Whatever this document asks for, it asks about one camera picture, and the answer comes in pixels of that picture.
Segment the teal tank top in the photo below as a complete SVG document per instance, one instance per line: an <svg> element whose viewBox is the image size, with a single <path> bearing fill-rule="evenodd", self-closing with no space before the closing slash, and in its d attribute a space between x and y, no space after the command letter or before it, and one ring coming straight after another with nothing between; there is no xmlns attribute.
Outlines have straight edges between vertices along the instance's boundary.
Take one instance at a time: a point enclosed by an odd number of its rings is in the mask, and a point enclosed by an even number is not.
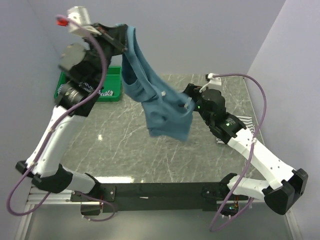
<svg viewBox="0 0 320 240"><path fill-rule="evenodd" d="M124 93L141 103L148 133L151 137L168 136L188 140L194 101L173 89L150 66L136 37L136 28L129 26L127 51L122 55L122 86Z"/></svg>

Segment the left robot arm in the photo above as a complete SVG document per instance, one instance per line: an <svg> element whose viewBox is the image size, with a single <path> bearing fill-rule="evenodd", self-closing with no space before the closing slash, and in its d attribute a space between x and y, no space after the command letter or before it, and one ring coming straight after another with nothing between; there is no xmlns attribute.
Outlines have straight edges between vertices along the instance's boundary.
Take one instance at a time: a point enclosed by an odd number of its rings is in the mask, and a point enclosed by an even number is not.
<svg viewBox="0 0 320 240"><path fill-rule="evenodd" d="M100 23L91 30L80 29L89 44L70 44L60 57L58 68L66 83L55 101L50 122L33 154L15 168L39 190L60 193L81 192L88 201L101 195L101 183L88 173L69 170L61 164L68 143L97 102L113 56L127 50L126 24L107 27Z"/></svg>

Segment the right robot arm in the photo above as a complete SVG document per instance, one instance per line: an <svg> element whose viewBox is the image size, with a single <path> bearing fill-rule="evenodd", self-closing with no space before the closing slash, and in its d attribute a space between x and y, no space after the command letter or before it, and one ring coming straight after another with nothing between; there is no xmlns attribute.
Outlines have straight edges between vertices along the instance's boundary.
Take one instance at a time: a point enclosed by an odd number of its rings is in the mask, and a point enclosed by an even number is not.
<svg viewBox="0 0 320 240"><path fill-rule="evenodd" d="M305 192L308 173L286 164L255 139L242 120L227 112L225 98L219 90L190 83L183 92L194 101L194 110L210 132L250 160L264 177L264 180L257 180L229 174L227 182L219 187L221 197L230 200L242 195L264 200L275 213L285 215Z"/></svg>

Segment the black white striped tank top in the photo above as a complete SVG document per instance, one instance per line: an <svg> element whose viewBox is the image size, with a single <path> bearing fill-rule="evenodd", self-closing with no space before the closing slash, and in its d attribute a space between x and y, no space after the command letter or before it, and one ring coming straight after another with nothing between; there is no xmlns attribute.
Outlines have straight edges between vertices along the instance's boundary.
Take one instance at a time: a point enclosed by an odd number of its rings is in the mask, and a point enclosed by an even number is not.
<svg viewBox="0 0 320 240"><path fill-rule="evenodd" d="M253 123L252 116L246 116L246 115L236 115L236 117L241 120L248 129L250 129L252 135L255 133L255 125Z"/></svg>

